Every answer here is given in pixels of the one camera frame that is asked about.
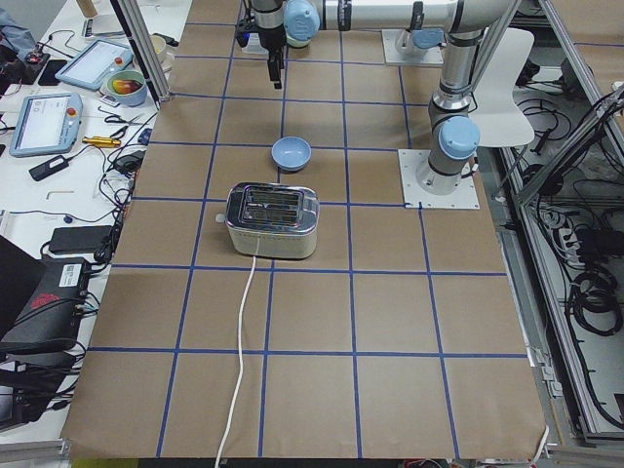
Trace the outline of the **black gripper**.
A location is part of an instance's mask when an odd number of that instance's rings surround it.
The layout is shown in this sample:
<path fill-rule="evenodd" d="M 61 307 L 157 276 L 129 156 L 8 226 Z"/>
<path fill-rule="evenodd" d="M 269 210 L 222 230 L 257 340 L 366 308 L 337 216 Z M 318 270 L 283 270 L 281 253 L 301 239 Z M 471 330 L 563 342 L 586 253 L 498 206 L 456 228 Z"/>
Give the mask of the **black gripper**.
<path fill-rule="evenodd" d="M 260 45 L 268 52 L 267 68 L 269 79 L 276 90 L 282 89 L 282 70 L 284 69 L 284 48 L 286 47 L 286 29 L 282 24 L 274 28 L 258 29 Z"/>

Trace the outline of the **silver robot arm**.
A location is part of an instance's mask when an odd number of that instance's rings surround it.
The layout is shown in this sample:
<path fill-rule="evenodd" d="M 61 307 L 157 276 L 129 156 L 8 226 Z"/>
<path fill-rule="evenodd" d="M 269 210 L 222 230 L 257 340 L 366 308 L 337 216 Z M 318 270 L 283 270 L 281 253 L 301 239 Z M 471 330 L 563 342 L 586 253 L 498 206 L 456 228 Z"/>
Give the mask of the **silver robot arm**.
<path fill-rule="evenodd" d="M 235 38 L 245 47 L 257 34 L 269 79 L 281 88 L 288 39 L 307 41 L 320 30 L 442 30 L 448 45 L 429 103 L 432 148 L 416 177 L 426 192 L 446 196 L 479 144 L 468 118 L 471 94 L 516 8 L 514 1 L 248 1 Z"/>

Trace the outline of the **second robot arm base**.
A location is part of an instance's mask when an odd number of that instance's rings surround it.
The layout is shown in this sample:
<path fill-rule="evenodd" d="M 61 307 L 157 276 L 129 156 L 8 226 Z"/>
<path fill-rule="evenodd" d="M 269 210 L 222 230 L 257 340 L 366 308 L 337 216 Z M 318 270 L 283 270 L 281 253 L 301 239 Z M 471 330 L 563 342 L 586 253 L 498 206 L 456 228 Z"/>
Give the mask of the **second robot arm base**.
<path fill-rule="evenodd" d="M 381 33 L 388 65 L 440 68 L 444 63 L 442 47 L 446 38 L 440 28 L 383 29 Z"/>

